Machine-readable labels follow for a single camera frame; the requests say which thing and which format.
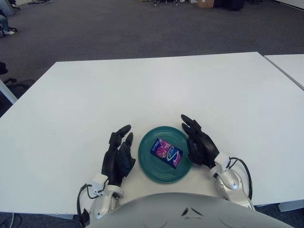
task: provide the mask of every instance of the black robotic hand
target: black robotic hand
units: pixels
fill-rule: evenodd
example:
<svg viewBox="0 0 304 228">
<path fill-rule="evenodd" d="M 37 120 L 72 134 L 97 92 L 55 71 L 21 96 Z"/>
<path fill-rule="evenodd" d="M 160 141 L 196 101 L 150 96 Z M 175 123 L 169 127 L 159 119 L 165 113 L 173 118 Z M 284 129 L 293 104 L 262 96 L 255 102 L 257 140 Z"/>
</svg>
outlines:
<svg viewBox="0 0 304 228">
<path fill-rule="evenodd" d="M 109 150 L 105 153 L 101 173 L 108 176 L 110 185 L 121 186 L 123 177 L 128 176 L 135 164 L 135 159 L 131 157 L 130 147 L 133 140 L 133 133 L 130 133 L 125 142 L 122 138 L 130 131 L 131 126 L 126 125 L 117 132 L 113 132 L 109 141 Z"/>
<path fill-rule="evenodd" d="M 214 159 L 219 154 L 219 151 L 211 138 L 201 131 L 201 126 L 195 121 L 185 115 L 181 115 L 182 128 L 189 135 L 187 140 L 188 158 L 198 164 L 207 165 L 210 169 L 215 166 Z"/>
</svg>

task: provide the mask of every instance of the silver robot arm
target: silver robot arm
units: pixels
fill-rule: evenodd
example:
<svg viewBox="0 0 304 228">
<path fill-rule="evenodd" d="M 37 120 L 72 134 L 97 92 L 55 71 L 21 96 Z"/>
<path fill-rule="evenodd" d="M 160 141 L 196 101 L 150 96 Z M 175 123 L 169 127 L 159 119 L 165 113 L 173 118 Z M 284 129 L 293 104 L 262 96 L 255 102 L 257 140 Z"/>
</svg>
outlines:
<svg viewBox="0 0 304 228">
<path fill-rule="evenodd" d="M 216 166 L 210 170 L 209 176 L 215 176 L 216 187 L 223 199 L 255 210 L 251 200 L 244 191 L 243 181 L 240 175 L 229 168 L 229 163 L 230 158 L 220 153 L 215 158 Z"/>
</svg>

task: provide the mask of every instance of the small box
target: small box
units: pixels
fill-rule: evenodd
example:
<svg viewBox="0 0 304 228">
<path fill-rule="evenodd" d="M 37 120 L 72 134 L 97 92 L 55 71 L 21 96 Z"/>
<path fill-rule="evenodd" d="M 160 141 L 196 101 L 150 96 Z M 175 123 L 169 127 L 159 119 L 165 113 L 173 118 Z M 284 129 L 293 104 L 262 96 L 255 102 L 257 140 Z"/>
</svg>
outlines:
<svg viewBox="0 0 304 228">
<path fill-rule="evenodd" d="M 213 8 L 214 0 L 198 0 L 198 7 Z"/>
<path fill-rule="evenodd" d="M 153 147 L 151 148 L 151 154 L 176 169 L 181 160 L 183 151 L 165 140 L 157 138 Z"/>
</svg>

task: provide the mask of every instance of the shoe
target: shoe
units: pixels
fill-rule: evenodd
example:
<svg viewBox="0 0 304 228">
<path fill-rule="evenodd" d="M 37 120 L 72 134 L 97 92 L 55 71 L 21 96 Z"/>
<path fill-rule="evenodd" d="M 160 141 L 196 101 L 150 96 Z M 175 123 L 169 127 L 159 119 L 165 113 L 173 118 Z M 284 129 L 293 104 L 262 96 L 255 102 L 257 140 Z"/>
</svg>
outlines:
<svg viewBox="0 0 304 228">
<path fill-rule="evenodd" d="M 7 31 L 3 30 L 3 32 L 4 32 L 5 35 L 13 35 L 13 34 L 15 34 L 13 31 L 8 31 L 7 32 Z"/>
</svg>

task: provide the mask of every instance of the cardboard box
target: cardboard box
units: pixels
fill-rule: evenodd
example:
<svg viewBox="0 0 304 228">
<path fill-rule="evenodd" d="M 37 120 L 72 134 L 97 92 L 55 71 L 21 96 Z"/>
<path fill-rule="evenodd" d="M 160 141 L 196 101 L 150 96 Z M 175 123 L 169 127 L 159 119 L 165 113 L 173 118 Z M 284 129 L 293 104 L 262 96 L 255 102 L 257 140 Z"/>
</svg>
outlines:
<svg viewBox="0 0 304 228">
<path fill-rule="evenodd" d="M 198 0 L 198 7 L 201 8 L 212 8 L 214 0 Z"/>
</svg>

